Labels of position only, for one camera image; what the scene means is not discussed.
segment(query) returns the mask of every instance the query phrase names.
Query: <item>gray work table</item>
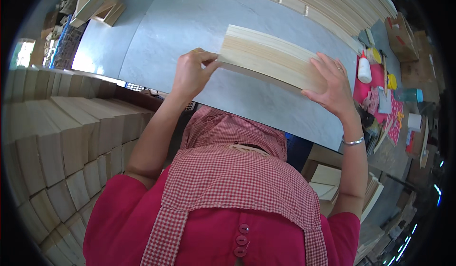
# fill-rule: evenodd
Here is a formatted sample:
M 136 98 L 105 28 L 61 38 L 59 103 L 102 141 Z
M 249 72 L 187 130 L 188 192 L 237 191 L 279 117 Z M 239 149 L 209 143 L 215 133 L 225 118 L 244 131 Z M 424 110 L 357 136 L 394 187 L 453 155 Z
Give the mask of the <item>gray work table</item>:
M 353 90 L 356 53 L 327 29 L 269 0 L 121 0 L 114 27 L 91 21 L 73 69 L 170 92 L 177 58 L 196 47 L 219 52 L 229 24 L 340 58 Z M 195 101 L 337 150 L 340 121 L 317 103 L 269 83 L 218 69 Z

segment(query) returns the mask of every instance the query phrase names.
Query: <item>white glue bottle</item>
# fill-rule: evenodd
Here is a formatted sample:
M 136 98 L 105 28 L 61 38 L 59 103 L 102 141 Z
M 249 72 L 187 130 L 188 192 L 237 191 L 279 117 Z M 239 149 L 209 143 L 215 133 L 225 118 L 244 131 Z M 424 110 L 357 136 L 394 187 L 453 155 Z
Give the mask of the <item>white glue bottle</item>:
M 364 50 L 358 61 L 358 79 L 364 84 L 369 84 L 372 81 L 369 60 L 364 55 Z

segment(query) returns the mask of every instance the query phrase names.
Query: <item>red button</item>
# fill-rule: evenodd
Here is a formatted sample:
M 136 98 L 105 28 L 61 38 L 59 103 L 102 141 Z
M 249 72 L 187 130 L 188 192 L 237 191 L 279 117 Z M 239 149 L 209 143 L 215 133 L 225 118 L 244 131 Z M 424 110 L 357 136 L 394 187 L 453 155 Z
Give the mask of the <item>red button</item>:
M 236 242 L 239 245 L 246 245 L 247 244 L 247 237 L 245 237 L 243 235 L 240 235 L 240 236 L 236 237 Z
M 237 247 L 234 250 L 234 255 L 236 255 L 237 257 L 244 257 L 246 254 L 247 254 L 247 250 L 243 247 Z
M 239 231 L 243 234 L 248 233 L 248 225 L 246 225 L 245 223 L 241 224 L 239 226 Z

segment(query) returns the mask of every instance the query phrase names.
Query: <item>woman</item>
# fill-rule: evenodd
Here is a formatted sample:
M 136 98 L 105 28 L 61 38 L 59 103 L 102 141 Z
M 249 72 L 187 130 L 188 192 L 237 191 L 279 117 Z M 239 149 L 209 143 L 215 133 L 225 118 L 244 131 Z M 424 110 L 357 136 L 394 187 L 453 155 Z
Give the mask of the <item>woman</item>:
M 282 132 L 202 107 L 162 173 L 186 105 L 220 67 L 201 48 L 182 55 L 170 95 L 145 128 L 124 175 L 114 176 L 87 226 L 87 265 L 353 265 L 367 185 L 360 118 L 347 72 L 317 53 L 328 90 L 302 94 L 339 117 L 344 157 L 330 218 L 286 163 Z

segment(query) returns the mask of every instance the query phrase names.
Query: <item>red shirt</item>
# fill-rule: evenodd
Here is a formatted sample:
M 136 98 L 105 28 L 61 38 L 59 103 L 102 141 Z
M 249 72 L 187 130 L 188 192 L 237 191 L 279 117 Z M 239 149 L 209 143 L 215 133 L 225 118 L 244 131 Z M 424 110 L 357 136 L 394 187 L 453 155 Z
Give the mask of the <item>red shirt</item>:
M 106 184 L 90 217 L 83 245 L 86 265 L 139 265 L 161 207 L 168 168 L 150 190 L 116 175 Z M 321 216 L 328 265 L 353 265 L 360 221 L 352 213 Z M 247 224 L 246 265 L 305 265 L 302 230 L 275 213 L 207 208 L 189 213 L 175 265 L 233 266 L 239 225 Z

